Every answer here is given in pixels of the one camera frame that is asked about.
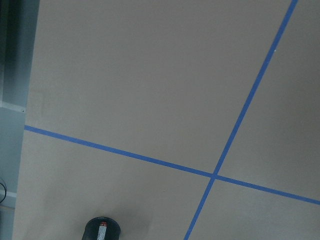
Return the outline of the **black mesh pen cup left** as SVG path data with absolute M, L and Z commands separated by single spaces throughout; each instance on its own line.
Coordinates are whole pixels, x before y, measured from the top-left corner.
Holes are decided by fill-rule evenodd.
M 119 240 L 121 228 L 109 217 L 95 217 L 85 226 L 82 240 Z

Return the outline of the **red and white marker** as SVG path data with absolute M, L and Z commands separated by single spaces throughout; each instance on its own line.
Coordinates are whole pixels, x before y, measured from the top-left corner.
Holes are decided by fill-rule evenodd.
M 98 228 L 97 240 L 105 240 L 107 234 L 108 224 L 106 222 L 101 222 Z

